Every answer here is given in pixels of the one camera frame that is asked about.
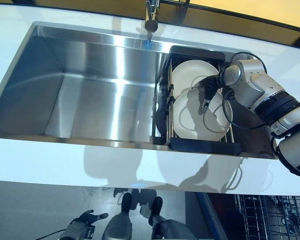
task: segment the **wire rack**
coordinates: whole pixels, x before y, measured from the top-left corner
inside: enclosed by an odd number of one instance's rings
[[[300,240],[300,196],[236,195],[247,240]]]

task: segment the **sink basin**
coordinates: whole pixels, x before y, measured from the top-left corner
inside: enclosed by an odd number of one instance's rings
[[[165,121],[158,124],[155,115],[158,108],[166,108],[165,66],[172,46],[222,52],[215,67],[239,51],[33,23],[0,85],[0,138],[170,150],[153,139],[167,137]],[[238,116],[247,111],[237,109]],[[258,147],[262,141],[253,143],[254,135],[247,140],[239,130],[233,132],[244,152],[272,157],[270,147]],[[270,142],[267,131],[261,133],[256,138]]]

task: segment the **white countertop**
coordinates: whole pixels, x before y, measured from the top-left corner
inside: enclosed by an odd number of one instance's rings
[[[145,34],[142,21],[51,8],[0,5],[0,82],[34,21]],[[300,101],[300,49],[159,24],[157,37],[258,55],[268,74]],[[276,159],[0,139],[0,181],[156,188],[231,194],[300,195],[300,177]]]

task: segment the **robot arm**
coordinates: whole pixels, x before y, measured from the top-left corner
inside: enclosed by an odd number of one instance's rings
[[[233,92],[235,100],[256,114],[274,138],[284,138],[275,153],[291,173],[300,176],[300,102],[267,75],[261,61],[236,60],[198,86],[205,91],[199,113],[207,111],[217,89],[223,88],[224,98]]]
[[[58,240],[83,240],[92,239],[95,226],[92,224],[98,220],[105,219],[108,213],[93,215],[93,210],[85,211],[80,217],[73,219]]]

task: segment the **faucet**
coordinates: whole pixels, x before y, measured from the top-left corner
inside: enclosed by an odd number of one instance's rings
[[[145,0],[145,24],[148,35],[158,29],[158,14],[160,0]]]

